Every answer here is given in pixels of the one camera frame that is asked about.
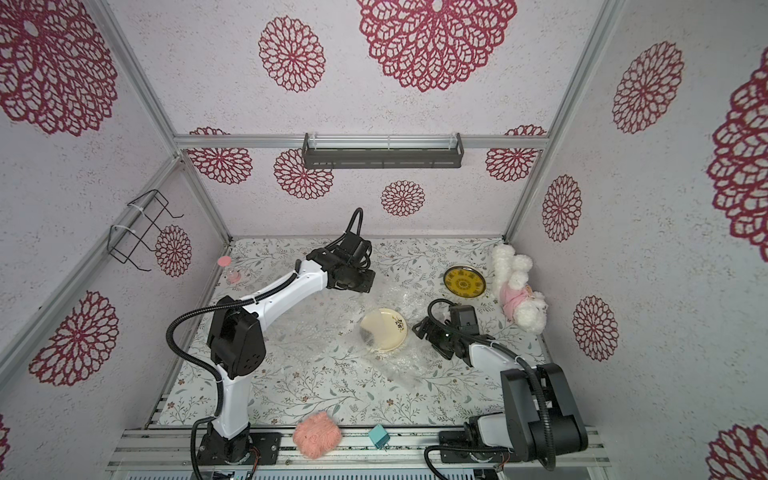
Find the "white plush poodle pink shirt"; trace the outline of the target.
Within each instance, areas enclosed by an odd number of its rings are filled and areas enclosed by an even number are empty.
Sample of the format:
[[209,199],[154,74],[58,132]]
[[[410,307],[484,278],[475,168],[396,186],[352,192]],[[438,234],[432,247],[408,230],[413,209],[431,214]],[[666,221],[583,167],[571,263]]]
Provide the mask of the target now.
[[547,324],[548,305],[544,294],[529,285],[532,258],[518,254],[511,245],[499,244],[492,249],[491,263],[493,293],[504,316],[520,330],[541,335]]

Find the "bubble-wrapped plate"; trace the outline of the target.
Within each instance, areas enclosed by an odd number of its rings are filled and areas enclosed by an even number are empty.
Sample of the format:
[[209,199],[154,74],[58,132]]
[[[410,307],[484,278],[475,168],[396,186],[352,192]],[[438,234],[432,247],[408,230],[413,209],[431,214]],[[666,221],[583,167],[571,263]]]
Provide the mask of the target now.
[[408,334],[405,318],[389,308],[378,308],[366,314],[359,323],[364,345],[374,352],[389,352],[399,348]]
[[487,282],[482,273],[466,265],[448,268],[443,274],[443,284],[450,293],[461,298],[477,298],[487,289]]

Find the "aluminium front rail frame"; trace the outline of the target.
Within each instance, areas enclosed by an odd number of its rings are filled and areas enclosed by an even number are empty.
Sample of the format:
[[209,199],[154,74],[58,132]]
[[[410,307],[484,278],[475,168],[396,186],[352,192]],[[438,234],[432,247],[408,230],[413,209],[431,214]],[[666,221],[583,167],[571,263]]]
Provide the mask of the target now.
[[[357,469],[357,468],[420,468],[425,465],[423,450],[438,443],[441,427],[392,427],[390,440],[381,449],[373,446],[368,430],[363,427],[344,428],[342,440],[336,449],[317,460],[305,458],[293,441],[294,430],[289,427],[257,428],[253,432],[262,436],[274,433],[280,436],[276,463],[268,470],[305,469]],[[128,471],[190,471],[189,427],[133,429],[123,432],[105,470]]]

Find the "pink fluffy ball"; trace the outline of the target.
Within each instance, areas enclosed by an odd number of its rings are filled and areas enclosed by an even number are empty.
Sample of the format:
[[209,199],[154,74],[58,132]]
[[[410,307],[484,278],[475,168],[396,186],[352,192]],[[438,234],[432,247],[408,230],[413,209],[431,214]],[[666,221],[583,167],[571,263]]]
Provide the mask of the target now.
[[334,450],[342,440],[341,429],[327,412],[319,412],[298,424],[293,442],[306,458],[315,460]]

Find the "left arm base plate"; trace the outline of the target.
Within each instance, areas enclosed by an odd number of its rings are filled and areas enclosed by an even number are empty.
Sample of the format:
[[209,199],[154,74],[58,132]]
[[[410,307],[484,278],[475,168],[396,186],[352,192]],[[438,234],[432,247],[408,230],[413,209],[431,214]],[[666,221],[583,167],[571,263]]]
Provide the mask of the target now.
[[280,451],[282,435],[277,432],[243,432],[228,440],[215,430],[206,433],[197,449],[200,465],[275,465]]

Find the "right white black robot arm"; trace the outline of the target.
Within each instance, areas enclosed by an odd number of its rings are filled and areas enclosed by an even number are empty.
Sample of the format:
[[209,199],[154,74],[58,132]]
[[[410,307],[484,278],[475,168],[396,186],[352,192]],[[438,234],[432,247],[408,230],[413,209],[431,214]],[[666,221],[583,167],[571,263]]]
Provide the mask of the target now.
[[587,428],[563,369],[534,365],[482,334],[472,306],[436,299],[412,331],[444,359],[462,360],[501,388],[500,412],[469,418],[461,432],[439,434],[443,461],[537,461],[551,471],[560,456],[588,448]]

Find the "teal small cube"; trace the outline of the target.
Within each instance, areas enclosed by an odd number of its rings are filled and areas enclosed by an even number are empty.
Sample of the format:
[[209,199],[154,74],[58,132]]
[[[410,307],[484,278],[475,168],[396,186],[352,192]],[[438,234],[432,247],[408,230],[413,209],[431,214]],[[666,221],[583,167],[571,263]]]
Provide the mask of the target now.
[[390,441],[390,434],[382,425],[376,425],[368,432],[368,438],[376,449],[383,449]]

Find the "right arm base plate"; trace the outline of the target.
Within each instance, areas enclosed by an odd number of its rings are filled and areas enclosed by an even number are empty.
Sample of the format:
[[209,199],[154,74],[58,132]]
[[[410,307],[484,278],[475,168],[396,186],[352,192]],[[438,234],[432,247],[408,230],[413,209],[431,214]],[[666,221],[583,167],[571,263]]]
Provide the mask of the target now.
[[446,464],[504,463],[516,460],[514,452],[504,447],[488,447],[471,438],[464,430],[442,430],[438,433],[440,459]]

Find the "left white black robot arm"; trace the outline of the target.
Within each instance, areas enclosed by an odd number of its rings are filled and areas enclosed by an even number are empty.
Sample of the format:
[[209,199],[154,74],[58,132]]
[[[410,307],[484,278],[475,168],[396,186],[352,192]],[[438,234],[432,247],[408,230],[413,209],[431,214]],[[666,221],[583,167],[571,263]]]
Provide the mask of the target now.
[[375,279],[372,244],[345,233],[312,250],[293,269],[265,288],[237,301],[221,299],[211,321],[207,346],[218,375],[213,430],[230,441],[249,431],[251,378],[266,358],[265,330],[280,316],[325,289],[368,293]]

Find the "black wall shelf rail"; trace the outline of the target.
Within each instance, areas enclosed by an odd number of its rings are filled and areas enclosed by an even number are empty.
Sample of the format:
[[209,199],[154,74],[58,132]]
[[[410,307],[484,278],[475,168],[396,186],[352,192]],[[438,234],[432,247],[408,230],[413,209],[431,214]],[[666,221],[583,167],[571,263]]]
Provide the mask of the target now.
[[322,146],[319,139],[306,134],[300,158],[308,170],[458,169],[464,153],[459,134],[428,146],[420,146],[415,140],[395,141],[387,137],[381,146],[366,140],[334,148]]

